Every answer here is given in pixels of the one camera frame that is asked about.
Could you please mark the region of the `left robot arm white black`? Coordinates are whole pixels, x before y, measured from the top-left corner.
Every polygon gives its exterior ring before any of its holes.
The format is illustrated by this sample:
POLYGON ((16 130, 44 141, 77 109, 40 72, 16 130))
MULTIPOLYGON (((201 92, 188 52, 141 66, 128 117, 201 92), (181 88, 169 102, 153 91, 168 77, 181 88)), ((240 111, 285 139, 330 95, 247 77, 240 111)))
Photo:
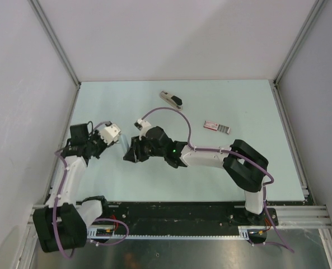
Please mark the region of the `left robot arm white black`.
POLYGON ((110 122, 89 127, 92 122, 70 126, 66 145, 56 151, 63 164, 63 174, 55 179, 48 200, 36 209, 32 219, 42 250, 45 253, 84 247, 87 229, 96 221, 104 224, 109 220, 110 210, 104 196, 84 199, 77 206, 76 195, 91 158, 100 155, 118 142, 120 128, 110 122))

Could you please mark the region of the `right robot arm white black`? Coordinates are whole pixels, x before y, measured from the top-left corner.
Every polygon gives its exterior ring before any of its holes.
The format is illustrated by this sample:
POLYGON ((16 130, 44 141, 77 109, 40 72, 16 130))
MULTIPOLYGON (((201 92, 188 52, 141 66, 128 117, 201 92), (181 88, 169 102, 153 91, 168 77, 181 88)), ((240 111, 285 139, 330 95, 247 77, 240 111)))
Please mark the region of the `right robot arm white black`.
POLYGON ((243 140, 234 140, 229 149, 191 148, 187 142, 174 141, 159 126, 149 127, 131 138, 123 160, 140 163, 161 157, 168 165, 206 166, 224 169, 245 194, 245 219, 257 225, 265 218, 264 177, 269 161, 243 140))

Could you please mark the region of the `beige black stapler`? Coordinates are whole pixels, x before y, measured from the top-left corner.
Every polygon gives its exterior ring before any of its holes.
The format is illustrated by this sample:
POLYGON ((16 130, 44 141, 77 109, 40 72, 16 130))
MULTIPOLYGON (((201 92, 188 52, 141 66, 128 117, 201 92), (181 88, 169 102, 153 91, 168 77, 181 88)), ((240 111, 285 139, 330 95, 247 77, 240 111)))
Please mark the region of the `beige black stapler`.
POLYGON ((160 98, 170 104, 173 108, 182 111, 183 110, 183 101, 176 95, 173 95, 166 91, 160 92, 160 98))

